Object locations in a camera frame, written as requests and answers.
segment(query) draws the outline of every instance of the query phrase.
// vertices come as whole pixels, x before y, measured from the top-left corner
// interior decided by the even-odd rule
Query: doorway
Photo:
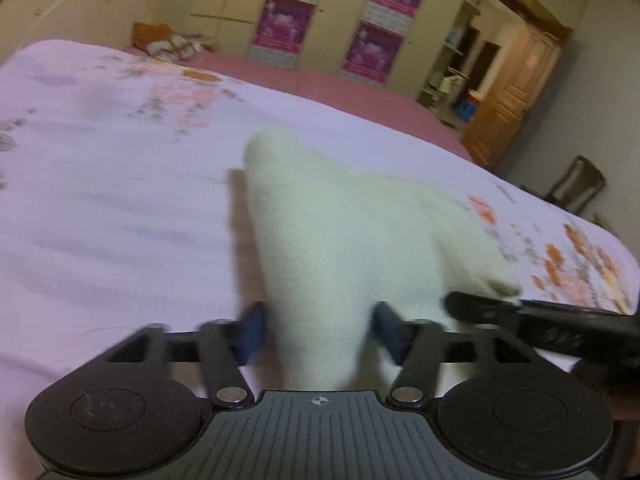
[[[503,67],[462,138],[476,164],[493,170],[503,159],[551,75],[561,46],[558,38],[532,23],[518,28]]]
[[[485,98],[524,20],[499,0],[481,0],[478,14],[463,34],[449,69],[464,78],[437,111],[439,120],[462,138],[473,109]]]

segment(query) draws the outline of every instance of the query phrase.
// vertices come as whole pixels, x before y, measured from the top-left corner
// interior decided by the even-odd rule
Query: floor
[[[452,130],[458,138],[462,137],[465,132],[466,123],[455,111],[449,107],[443,108],[439,110],[438,118],[440,122]]]

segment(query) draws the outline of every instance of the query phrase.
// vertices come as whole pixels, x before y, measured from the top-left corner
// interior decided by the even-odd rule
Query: metal screw
[[[417,402],[422,398],[422,391],[412,386],[396,388],[391,396],[398,402]]]
[[[222,400],[222,402],[240,402],[241,400],[245,400],[249,394],[244,388],[228,386],[218,390],[216,396]]]

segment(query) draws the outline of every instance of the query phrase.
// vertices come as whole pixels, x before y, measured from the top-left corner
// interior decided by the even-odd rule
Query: wooden chair
[[[543,200],[579,215],[606,184],[602,172],[588,158],[578,155]]]

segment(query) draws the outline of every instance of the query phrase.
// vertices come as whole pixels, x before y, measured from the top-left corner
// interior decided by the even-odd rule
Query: bed
[[[12,57],[0,88],[2,478],[39,471],[22,417],[52,381],[141,325],[188,331],[264,298],[241,168],[265,128],[435,184],[478,215],[526,298],[635,311],[640,270],[611,234],[382,124],[59,40]]]

